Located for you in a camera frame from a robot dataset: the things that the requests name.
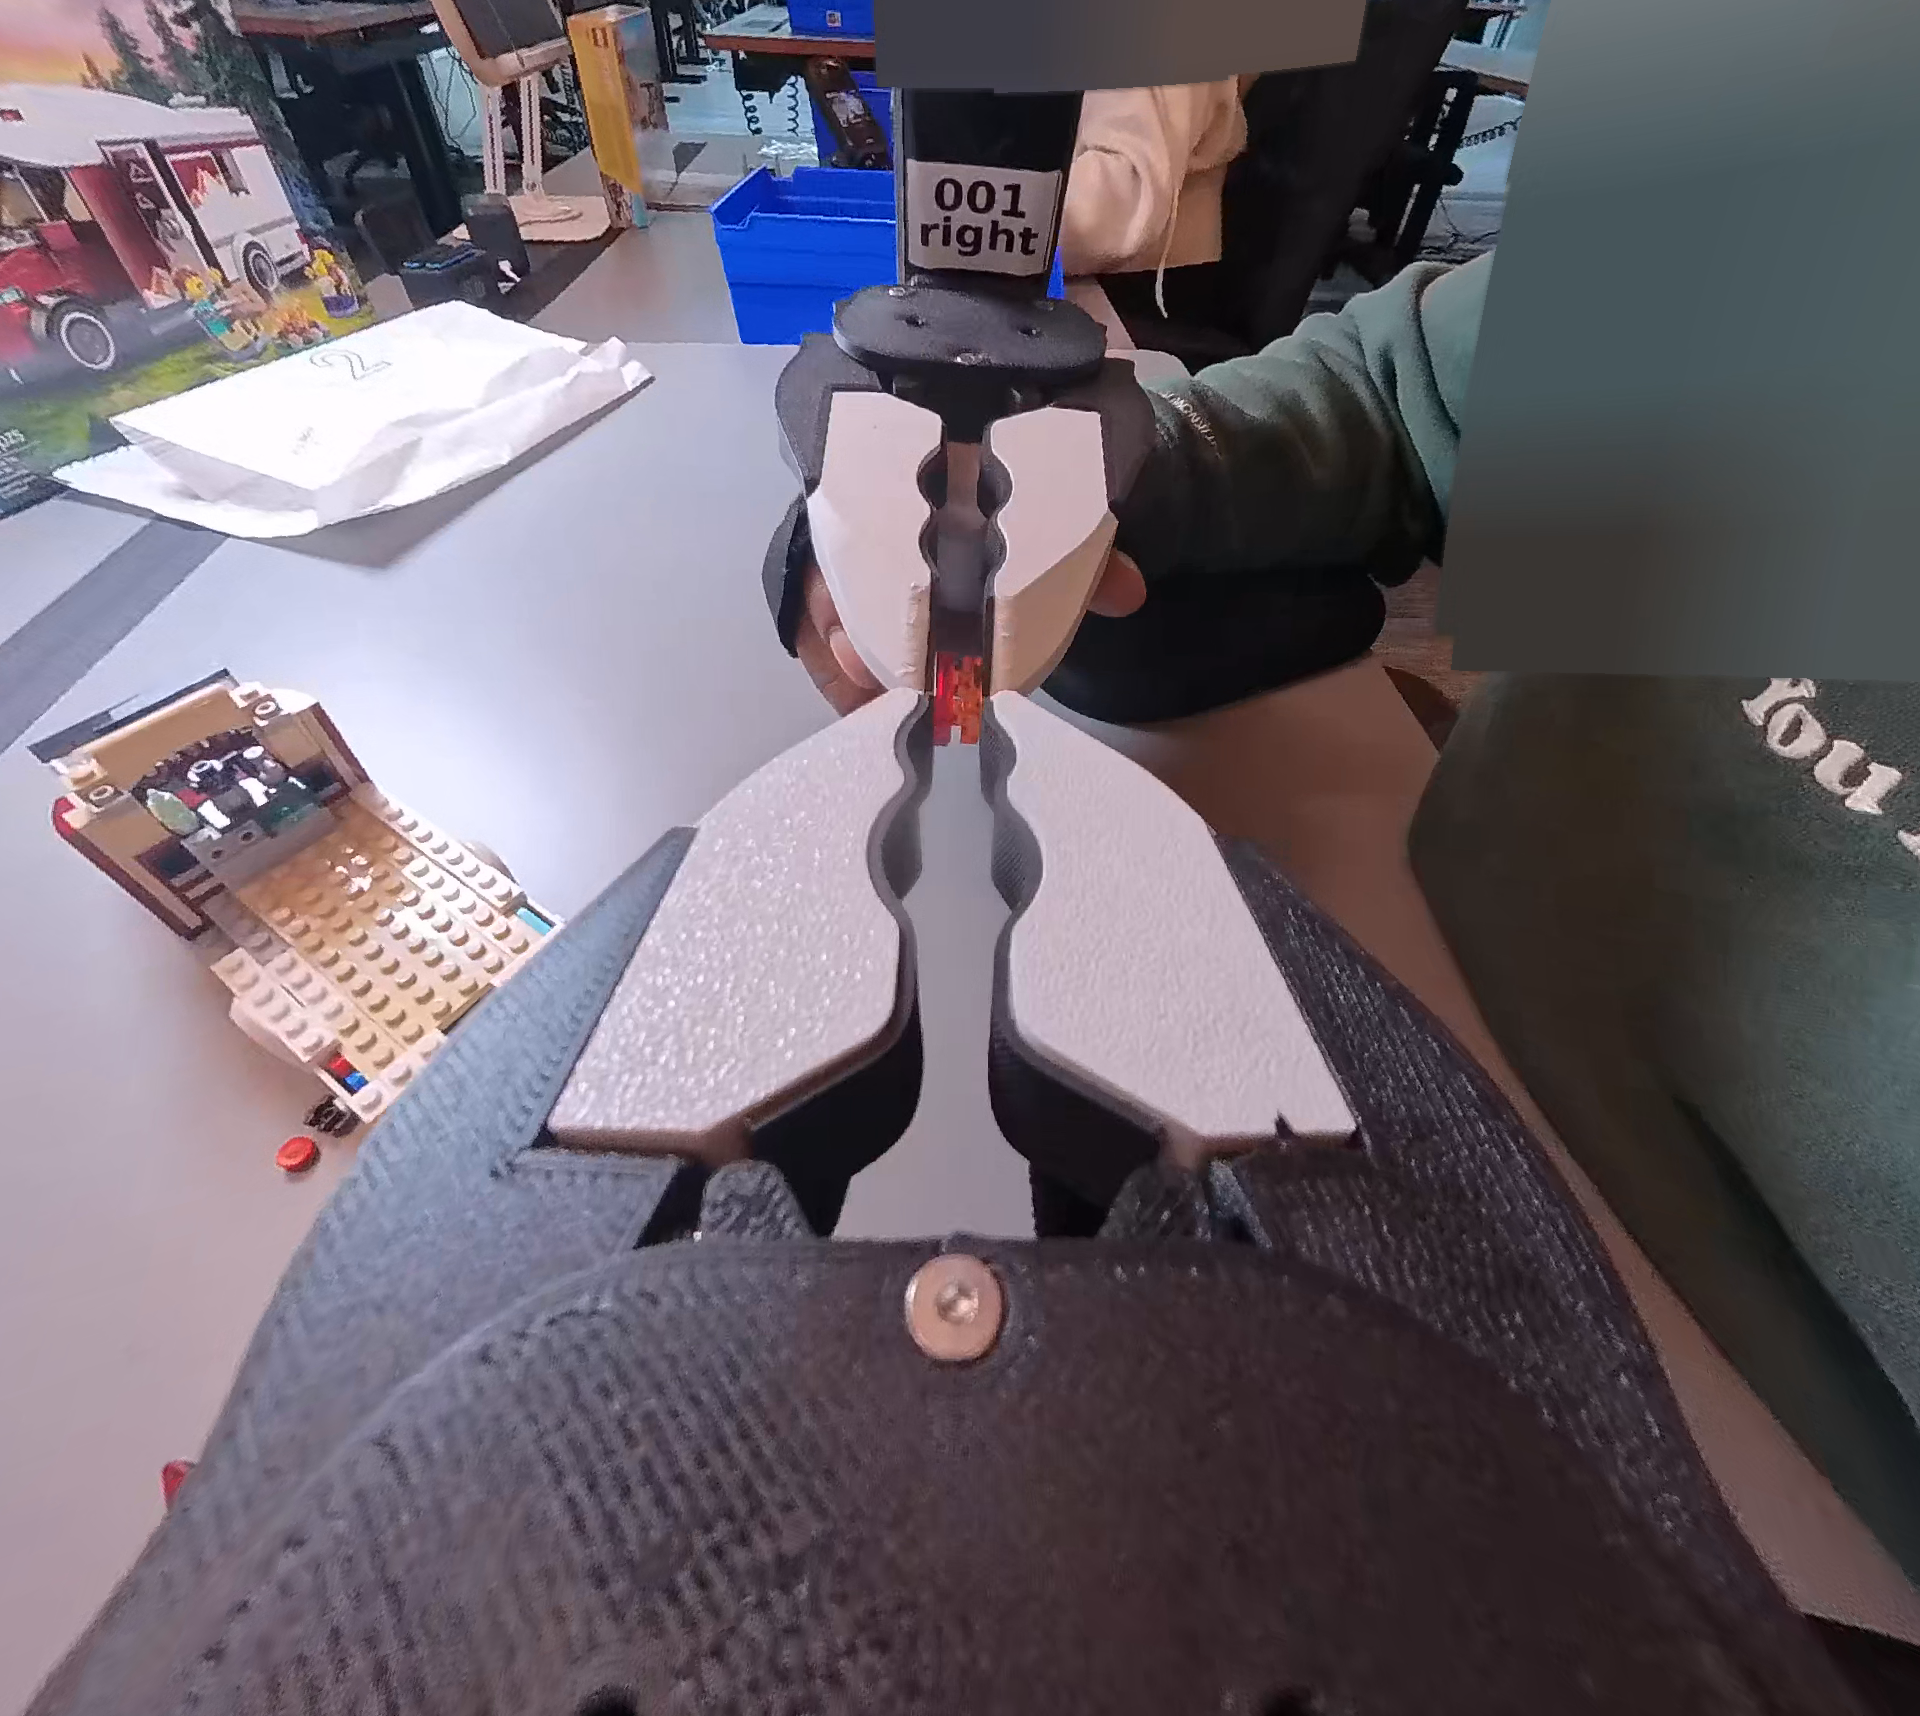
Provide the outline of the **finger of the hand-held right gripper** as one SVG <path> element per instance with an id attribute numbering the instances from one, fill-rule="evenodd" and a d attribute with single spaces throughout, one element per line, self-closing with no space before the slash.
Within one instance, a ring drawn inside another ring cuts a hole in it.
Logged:
<path id="1" fill-rule="evenodd" d="M 1002 484 L 986 690 L 1027 695 L 1063 659 L 1111 558 L 1118 518 L 1094 409 L 1027 409 L 986 430 Z"/>
<path id="2" fill-rule="evenodd" d="M 805 498 L 814 564 L 835 619 L 884 687 L 927 687 L 931 504 L 923 474 L 938 416 L 890 391 L 833 391 L 820 483 Z"/>

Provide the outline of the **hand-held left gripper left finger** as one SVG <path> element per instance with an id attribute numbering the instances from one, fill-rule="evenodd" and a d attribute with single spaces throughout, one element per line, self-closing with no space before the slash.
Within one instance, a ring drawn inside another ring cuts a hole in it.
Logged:
<path id="1" fill-rule="evenodd" d="M 547 1118 L 556 1142 L 747 1142 L 890 1050 L 914 1002 L 918 695 L 739 782 L 690 833 Z"/>

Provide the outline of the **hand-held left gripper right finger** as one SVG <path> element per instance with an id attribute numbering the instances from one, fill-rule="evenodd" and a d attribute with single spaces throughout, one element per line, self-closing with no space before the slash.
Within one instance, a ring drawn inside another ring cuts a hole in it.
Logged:
<path id="1" fill-rule="evenodd" d="M 1042 1075 L 1164 1144 L 1342 1144 L 1339 1089 L 1212 825 L 1027 695 L 986 710 L 1002 1019 Z"/>

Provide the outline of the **red tan brick toy truck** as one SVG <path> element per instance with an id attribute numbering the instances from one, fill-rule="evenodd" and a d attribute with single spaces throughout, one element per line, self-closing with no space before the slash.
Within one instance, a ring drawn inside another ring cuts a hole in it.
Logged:
<path id="1" fill-rule="evenodd" d="M 382 793 L 312 695 L 203 674 L 26 747 L 53 833 L 360 1123 L 556 933 L 490 855 Z"/>

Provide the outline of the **person's right forearm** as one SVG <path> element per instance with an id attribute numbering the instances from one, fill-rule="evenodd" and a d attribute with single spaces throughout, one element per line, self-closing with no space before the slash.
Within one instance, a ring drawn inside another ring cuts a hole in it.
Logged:
<path id="1" fill-rule="evenodd" d="M 1155 444 L 1118 513 L 1147 581 L 1444 559 L 1493 255 L 1416 263 L 1250 358 L 1153 388 Z"/>

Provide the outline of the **grey desk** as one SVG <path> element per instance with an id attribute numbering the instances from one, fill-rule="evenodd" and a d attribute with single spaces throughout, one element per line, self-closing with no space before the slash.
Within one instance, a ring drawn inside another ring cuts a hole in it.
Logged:
<path id="1" fill-rule="evenodd" d="M 824 725 L 769 634 L 786 504 L 769 388 L 706 217 L 658 217 L 539 312 L 624 337 L 652 382 L 513 474 L 297 545 L 96 502 L 4 518 L 4 1712 L 20 1712 L 161 1517 L 273 1289 L 352 1172 L 276 1150 L 312 1082 L 227 1021 L 209 971 L 50 828 L 26 743 L 126 695 L 230 674 L 317 695 L 373 785 L 497 853 L 574 917 L 672 825 Z M 1433 753 L 1354 663 L 1186 725 L 1109 731 L 1253 839 L 1512 1096 L 1649 1325 L 1744 1537 L 1795 1605 L 1915 1640 L 1915 1589 L 1650 1274 L 1519 1096 L 1407 866 Z M 938 756 L 907 917 L 925 1089 L 848 1184 L 841 1239 L 1032 1228 L 986 1089 L 1002 897 L 974 750 Z"/>

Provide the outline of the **person's right hand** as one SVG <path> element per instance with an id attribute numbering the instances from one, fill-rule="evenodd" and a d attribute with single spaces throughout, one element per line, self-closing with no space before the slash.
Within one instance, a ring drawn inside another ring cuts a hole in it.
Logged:
<path id="1" fill-rule="evenodd" d="M 1094 619 L 1125 619 L 1138 613 L 1147 602 L 1147 578 L 1138 564 L 1125 550 L 1111 550 L 1099 578 L 1083 604 L 1083 615 Z M 823 690 L 833 711 L 848 717 L 859 705 L 874 700 L 884 684 L 874 672 L 857 656 L 848 636 L 840 624 L 840 613 L 828 600 L 824 578 L 820 564 L 809 559 L 802 571 L 802 604 L 794 624 L 794 659 Z"/>

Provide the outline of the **blue plastic bin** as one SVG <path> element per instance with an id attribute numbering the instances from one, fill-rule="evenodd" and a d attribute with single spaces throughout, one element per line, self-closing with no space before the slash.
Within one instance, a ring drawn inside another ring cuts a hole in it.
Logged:
<path id="1" fill-rule="evenodd" d="M 721 274 L 747 345 L 798 345 L 859 289 L 1067 297 L 1063 167 L 903 161 L 758 167 L 713 203 Z"/>

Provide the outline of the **yellow tall box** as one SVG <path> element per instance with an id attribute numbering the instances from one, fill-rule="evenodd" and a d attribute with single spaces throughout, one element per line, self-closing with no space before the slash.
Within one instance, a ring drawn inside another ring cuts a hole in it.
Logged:
<path id="1" fill-rule="evenodd" d="M 644 229 L 677 180 L 649 9 L 605 4 L 563 32 L 607 217 Z"/>

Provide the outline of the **black office chair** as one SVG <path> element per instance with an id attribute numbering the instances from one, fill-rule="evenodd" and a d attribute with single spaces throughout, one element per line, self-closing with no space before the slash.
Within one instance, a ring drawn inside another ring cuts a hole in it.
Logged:
<path id="1" fill-rule="evenodd" d="M 1465 18 L 1469 0 L 1366 0 L 1352 62 L 1254 75 L 1220 198 L 1220 269 L 1250 339 L 1288 337 L 1342 263 L 1374 287 L 1415 263 L 1457 184 L 1475 75 L 1442 55 Z"/>

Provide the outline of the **white paper bag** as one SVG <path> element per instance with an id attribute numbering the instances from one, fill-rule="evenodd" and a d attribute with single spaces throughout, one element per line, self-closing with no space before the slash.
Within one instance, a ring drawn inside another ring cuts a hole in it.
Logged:
<path id="1" fill-rule="evenodd" d="M 67 492 L 281 540 L 404 509 L 509 469 L 649 382 L 633 346 L 441 302 L 117 413 Z"/>

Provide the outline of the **blue toy set box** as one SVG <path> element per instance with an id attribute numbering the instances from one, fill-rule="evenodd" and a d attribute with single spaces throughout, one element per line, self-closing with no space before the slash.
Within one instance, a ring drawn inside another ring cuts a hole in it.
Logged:
<path id="1" fill-rule="evenodd" d="M 110 421 L 373 319 L 227 0 L 4 0 L 4 517 Z"/>

